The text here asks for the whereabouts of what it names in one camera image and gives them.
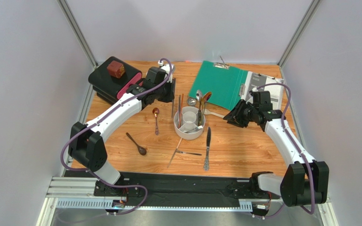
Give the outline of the orange chopstick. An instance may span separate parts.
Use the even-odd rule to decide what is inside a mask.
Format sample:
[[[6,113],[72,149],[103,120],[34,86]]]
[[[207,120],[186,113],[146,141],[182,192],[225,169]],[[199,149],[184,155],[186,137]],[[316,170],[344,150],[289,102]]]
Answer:
[[[183,100],[184,100],[184,94],[182,93],[180,96],[180,103],[179,103],[179,119],[178,119],[178,128],[182,126],[182,109],[183,109]]]

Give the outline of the iridescent ornate handle utensil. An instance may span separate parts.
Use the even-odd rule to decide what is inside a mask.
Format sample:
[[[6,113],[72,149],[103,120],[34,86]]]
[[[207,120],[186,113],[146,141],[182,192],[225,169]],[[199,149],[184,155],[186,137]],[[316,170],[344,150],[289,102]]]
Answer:
[[[160,113],[159,109],[157,107],[155,107],[153,110],[152,110],[152,113],[155,117],[155,134],[156,135],[159,135],[159,127],[158,127],[158,115]]]

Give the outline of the silver spoon dark handle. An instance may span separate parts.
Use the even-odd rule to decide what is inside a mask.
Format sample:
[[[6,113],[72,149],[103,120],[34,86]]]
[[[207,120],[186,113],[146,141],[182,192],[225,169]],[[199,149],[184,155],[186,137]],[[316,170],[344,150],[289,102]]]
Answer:
[[[201,113],[201,100],[202,100],[203,94],[201,92],[201,90],[197,90],[196,92],[196,98],[197,98],[197,102],[198,102],[198,113],[197,113],[197,125],[200,126],[201,125],[201,117],[202,117],[202,113]]]

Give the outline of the gold spoon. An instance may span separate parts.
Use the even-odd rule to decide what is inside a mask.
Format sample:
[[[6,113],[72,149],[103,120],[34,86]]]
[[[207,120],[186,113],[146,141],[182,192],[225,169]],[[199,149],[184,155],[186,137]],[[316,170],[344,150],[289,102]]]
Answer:
[[[206,103],[206,95],[203,95],[201,97],[200,103],[201,103],[200,125],[203,125],[203,117],[204,117],[204,109],[205,109],[205,103]]]

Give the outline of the silver table knife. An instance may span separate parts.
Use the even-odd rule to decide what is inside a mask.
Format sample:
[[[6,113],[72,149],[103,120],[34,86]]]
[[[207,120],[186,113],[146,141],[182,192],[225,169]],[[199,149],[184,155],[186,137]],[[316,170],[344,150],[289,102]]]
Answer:
[[[211,144],[211,128],[208,127],[207,136],[206,136],[206,155],[205,155],[205,161],[204,161],[204,166],[203,166],[204,171],[209,171],[209,169],[210,169],[210,166],[209,166],[210,144]]]

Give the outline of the dark brown wooden spoon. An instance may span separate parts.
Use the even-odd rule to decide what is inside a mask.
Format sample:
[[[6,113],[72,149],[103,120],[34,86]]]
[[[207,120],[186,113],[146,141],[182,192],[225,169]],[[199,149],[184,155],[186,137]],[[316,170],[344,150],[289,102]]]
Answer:
[[[132,138],[132,136],[131,136],[128,132],[126,132],[126,135],[127,135],[127,137],[136,145],[136,147],[137,147],[138,152],[139,152],[140,155],[146,155],[146,154],[147,154],[146,148],[140,146],[140,145]]]

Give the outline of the iridescent blue purple spoon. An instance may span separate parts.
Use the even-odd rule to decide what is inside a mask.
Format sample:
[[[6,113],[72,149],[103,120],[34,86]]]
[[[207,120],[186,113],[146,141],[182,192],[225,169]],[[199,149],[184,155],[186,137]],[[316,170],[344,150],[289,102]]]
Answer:
[[[205,95],[206,95],[206,103],[205,103],[205,109],[206,109],[206,104],[207,104],[208,100],[210,99],[210,97],[211,97],[211,95],[212,95],[212,92],[209,91],[209,92],[207,92]]]

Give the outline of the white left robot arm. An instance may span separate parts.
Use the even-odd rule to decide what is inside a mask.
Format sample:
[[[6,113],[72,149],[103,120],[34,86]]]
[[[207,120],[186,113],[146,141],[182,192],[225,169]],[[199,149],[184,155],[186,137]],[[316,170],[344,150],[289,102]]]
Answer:
[[[121,174],[108,161],[105,142],[124,122],[146,106],[156,100],[164,103],[174,100],[174,70],[174,64],[151,67],[146,77],[131,84],[108,110],[85,124],[75,123],[63,149],[83,166],[83,171],[115,185]]]

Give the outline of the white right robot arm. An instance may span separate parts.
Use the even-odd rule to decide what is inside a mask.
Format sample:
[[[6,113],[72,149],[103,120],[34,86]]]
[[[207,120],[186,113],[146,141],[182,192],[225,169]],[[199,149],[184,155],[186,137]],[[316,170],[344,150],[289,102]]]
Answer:
[[[270,137],[287,166],[283,177],[272,172],[253,173],[255,190],[280,196],[288,207],[323,204],[327,200],[329,167],[317,161],[299,143],[281,110],[274,110],[269,91],[251,91],[253,100],[241,99],[223,118],[245,128],[253,122]]]

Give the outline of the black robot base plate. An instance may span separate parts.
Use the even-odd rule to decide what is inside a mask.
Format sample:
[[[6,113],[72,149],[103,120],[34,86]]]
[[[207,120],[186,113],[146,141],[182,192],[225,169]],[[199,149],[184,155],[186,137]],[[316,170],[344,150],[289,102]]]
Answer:
[[[98,181],[94,196],[122,197],[128,205],[151,207],[238,207],[240,199],[278,199],[259,191],[248,178],[122,172],[117,187]]]

